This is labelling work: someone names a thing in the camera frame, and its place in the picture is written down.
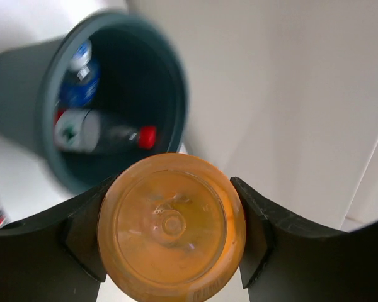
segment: orange bottle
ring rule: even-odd
[[[191,155],[148,157],[108,190],[98,223],[104,266],[143,302],[201,302],[241,260],[244,212],[228,178]]]

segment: white bottle cap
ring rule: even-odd
[[[91,42],[89,40],[85,41],[71,58],[69,70],[77,72],[87,65],[91,60],[91,49]]]

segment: trash can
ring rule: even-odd
[[[60,84],[79,46],[91,40],[101,68],[92,108],[112,111],[134,126],[155,125],[151,150],[113,155],[68,154],[54,144]],[[187,91],[180,60],[148,22],[102,11],[65,38],[0,54],[0,134],[42,156],[55,177],[80,194],[150,155],[176,152],[186,117]]]

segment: white label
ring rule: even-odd
[[[83,122],[89,110],[69,109],[55,125],[55,143],[60,149],[72,152],[90,152],[84,144]]]

